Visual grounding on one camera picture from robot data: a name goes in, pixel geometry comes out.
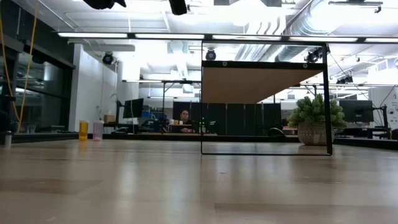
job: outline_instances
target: gray duct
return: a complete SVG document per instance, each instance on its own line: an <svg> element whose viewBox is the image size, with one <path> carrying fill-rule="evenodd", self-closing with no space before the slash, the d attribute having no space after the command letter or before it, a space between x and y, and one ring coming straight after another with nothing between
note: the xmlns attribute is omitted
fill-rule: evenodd
<svg viewBox="0 0 398 224"><path fill-rule="evenodd" d="M329 35L331 32L339 28L343 15L334 14L336 6L328 5L329 0L313 0L310 5L298 16L297 20L287 27L284 35ZM265 52L261 61L272 60L275 62L288 62L299 53L303 52L307 47L302 46L286 46L272 45Z"/></svg>

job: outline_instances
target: woman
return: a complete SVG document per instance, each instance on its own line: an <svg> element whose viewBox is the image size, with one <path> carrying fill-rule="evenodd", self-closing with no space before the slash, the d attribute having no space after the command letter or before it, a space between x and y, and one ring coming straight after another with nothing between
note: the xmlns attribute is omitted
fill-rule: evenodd
<svg viewBox="0 0 398 224"><path fill-rule="evenodd" d="M179 132L181 133L194 133L192 122L189 120L189 112L187 110L183 110L180 114L180 119L183 124L190 124L191 126L183 127Z"/></svg>

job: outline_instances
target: plant pot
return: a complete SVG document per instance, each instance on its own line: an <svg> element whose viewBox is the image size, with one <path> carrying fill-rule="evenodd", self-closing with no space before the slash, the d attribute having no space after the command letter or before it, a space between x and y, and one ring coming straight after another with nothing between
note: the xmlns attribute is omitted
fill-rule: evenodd
<svg viewBox="0 0 398 224"><path fill-rule="evenodd" d="M331 129L331 141L335 139L333 128ZM298 140L307 146L326 146L326 123L303 122L298 125Z"/></svg>

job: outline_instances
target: plastic cup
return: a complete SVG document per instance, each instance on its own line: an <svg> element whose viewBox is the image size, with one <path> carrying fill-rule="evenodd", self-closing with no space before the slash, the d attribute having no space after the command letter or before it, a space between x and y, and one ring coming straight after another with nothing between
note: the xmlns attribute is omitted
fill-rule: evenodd
<svg viewBox="0 0 398 224"><path fill-rule="evenodd" d="M79 140L81 141L87 141L87 136L88 136L88 124L89 121L80 121L79 124Z"/></svg>
<svg viewBox="0 0 398 224"><path fill-rule="evenodd" d="M94 121L93 140L102 141L103 131L104 131L104 121Z"/></svg>

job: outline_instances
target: yellow cable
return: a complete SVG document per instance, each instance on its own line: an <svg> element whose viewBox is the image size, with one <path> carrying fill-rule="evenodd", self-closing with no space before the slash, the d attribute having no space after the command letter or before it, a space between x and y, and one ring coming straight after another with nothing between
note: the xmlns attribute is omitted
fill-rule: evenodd
<svg viewBox="0 0 398 224"><path fill-rule="evenodd" d="M35 32L36 32L36 23L37 23L37 12L39 11L39 0L36 0L36 7L35 7L35 19L33 22L33 31L32 31L32 40L30 42L30 51L29 51L29 62L27 64L27 71L26 71L26 77L25 77L25 88L24 88L24 97L22 98L22 106L21 106L21 114L19 115L19 125L18 125L18 131L21 128L22 124L22 118L24 115L24 105L25 105L25 99L26 99L26 89L27 89L27 80L30 72L30 63L32 62L32 52L33 52L33 43L35 40Z"/></svg>
<svg viewBox="0 0 398 224"><path fill-rule="evenodd" d="M4 66L6 68L6 76L7 76L7 84L8 84L8 89L10 91L10 96L14 97L12 95L12 88L11 88L11 82L10 82L10 76L8 74L8 66L7 66L7 59L6 59L6 47L4 45L4 34L2 31L2 19L1 19L1 13L0 13L0 33L1 33L1 42L2 42L2 54L3 54L3 60L4 60ZM18 116L18 112L17 112L17 107L15 106L15 101L12 101L12 106L14 107L14 113L15 116L17 117L18 122L21 122Z"/></svg>

